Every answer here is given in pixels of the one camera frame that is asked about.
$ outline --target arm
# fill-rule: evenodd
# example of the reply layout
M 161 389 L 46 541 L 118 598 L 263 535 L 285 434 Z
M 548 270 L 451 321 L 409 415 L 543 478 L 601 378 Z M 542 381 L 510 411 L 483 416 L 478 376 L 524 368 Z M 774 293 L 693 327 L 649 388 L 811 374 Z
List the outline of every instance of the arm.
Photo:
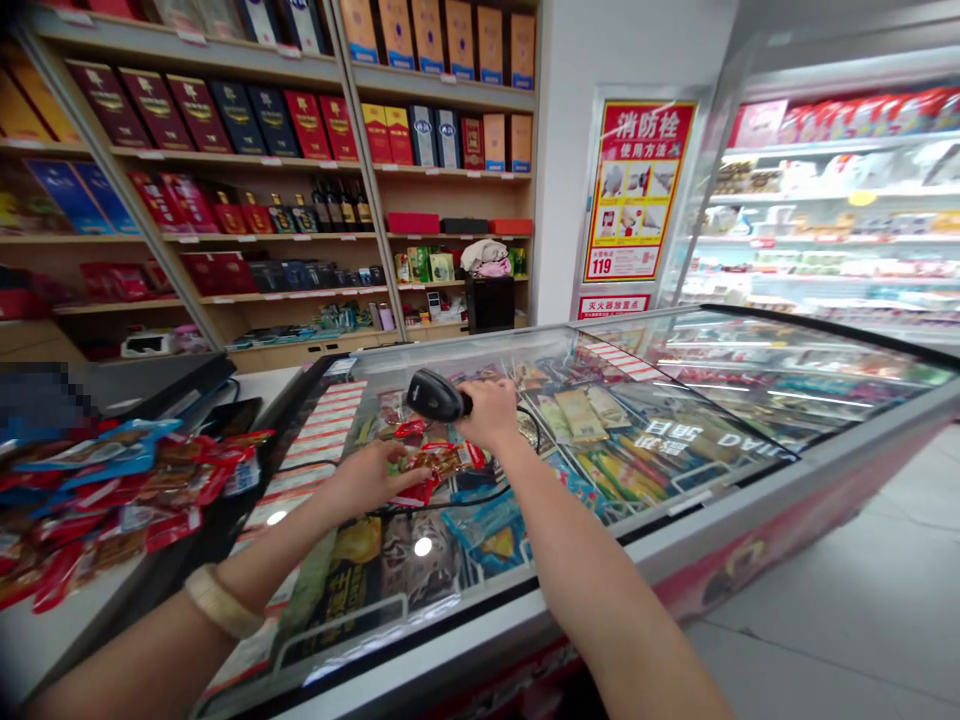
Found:
M 590 669 L 614 720 L 733 720 L 720 689 L 630 558 L 519 434 L 516 388 L 460 387 L 464 437 L 500 461 L 520 503 L 547 605 Z
M 262 613 L 328 532 L 426 479 L 427 469 L 387 475 L 388 458 L 403 452 L 400 443 L 374 441 L 351 455 L 309 500 L 220 563 L 220 584 Z M 183 717 L 236 645 L 181 590 L 43 692 L 28 717 Z

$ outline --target tiled floor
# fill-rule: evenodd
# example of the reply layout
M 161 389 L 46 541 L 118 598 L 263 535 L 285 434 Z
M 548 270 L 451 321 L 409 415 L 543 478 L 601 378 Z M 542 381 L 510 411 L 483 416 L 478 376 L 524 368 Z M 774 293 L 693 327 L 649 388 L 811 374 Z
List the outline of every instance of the tiled floor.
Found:
M 960 425 L 688 634 L 739 720 L 960 718 Z

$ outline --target hand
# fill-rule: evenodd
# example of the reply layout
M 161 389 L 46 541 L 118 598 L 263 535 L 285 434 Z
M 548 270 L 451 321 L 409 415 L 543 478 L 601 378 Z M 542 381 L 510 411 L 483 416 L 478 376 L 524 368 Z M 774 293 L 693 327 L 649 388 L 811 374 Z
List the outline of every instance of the hand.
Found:
M 387 462 L 407 454 L 399 442 L 374 440 L 344 460 L 317 492 L 340 522 L 376 510 L 411 485 L 430 477 L 429 468 L 416 468 L 402 475 L 389 475 Z
M 517 420 L 517 386 L 510 380 L 476 380 L 457 389 L 473 400 L 473 412 L 455 423 L 467 440 L 494 455 L 518 439 L 526 442 Z

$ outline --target barcode scanner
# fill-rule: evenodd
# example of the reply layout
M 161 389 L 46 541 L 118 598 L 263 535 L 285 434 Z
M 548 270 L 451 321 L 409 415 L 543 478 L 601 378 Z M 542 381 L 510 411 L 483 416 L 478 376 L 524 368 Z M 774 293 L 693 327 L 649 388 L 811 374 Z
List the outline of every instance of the barcode scanner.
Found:
M 443 375 L 417 370 L 407 388 L 407 405 L 428 420 L 455 422 L 473 412 L 473 400 L 457 390 Z

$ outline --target bracelet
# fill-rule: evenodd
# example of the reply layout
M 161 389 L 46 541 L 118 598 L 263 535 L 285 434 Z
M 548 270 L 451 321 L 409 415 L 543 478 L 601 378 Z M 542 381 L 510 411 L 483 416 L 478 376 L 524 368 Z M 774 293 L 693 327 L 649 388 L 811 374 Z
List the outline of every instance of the bracelet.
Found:
M 213 574 L 213 563 L 194 570 L 183 589 L 197 609 L 235 640 L 246 640 L 263 625 L 263 616 L 247 610 L 239 600 L 227 592 Z

